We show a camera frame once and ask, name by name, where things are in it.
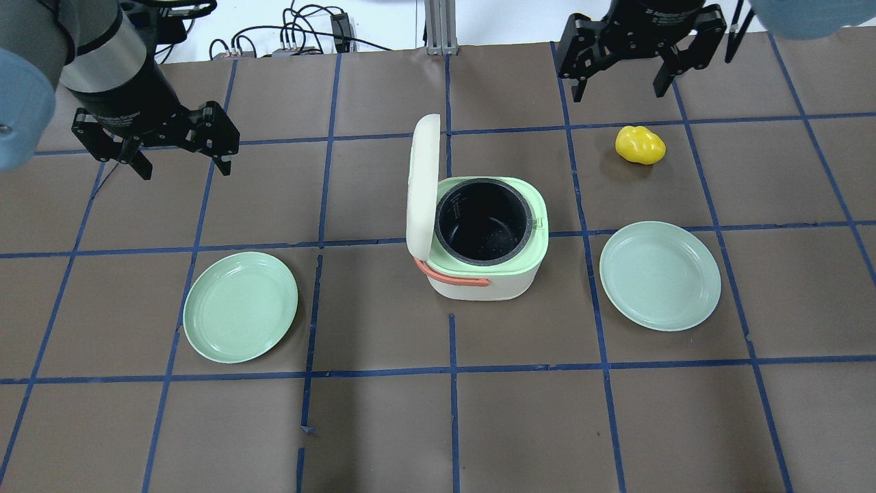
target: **yellow bell pepper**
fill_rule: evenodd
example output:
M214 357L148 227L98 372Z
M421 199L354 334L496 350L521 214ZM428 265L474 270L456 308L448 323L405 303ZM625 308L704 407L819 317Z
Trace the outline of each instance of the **yellow bell pepper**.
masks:
M625 126L614 139L614 150L629 162L651 165L666 155L666 144L644 126Z

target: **metal post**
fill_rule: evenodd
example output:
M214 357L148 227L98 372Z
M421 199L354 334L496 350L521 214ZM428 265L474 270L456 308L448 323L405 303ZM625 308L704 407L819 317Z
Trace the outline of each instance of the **metal post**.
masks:
M426 53L457 54L456 0L423 0L426 5Z

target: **light green plate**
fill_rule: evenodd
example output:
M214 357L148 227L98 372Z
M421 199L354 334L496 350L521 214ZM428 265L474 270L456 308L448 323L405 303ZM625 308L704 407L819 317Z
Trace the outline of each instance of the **light green plate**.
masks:
M268 254L242 252L198 277L186 297L182 325L201 356L239 363L283 339L297 309L298 286L289 268Z
M711 315L721 296L715 257L694 235L657 221L628 225L599 261L605 294L633 322L683 331Z

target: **black inner pot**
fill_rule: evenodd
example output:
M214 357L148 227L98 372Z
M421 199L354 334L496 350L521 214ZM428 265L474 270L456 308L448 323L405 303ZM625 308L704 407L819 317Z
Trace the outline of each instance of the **black inner pot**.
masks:
M520 192L491 178L474 178L448 190L436 216L435 233L444 248L478 266L511 259L533 230L533 214Z

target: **white plate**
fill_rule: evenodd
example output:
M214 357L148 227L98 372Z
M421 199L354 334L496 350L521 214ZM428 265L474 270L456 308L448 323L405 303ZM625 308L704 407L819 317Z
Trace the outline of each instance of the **white plate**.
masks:
M721 297L721 274L709 249L682 228L657 221L614 233L603 249L599 275L621 313L657 331L701 324Z

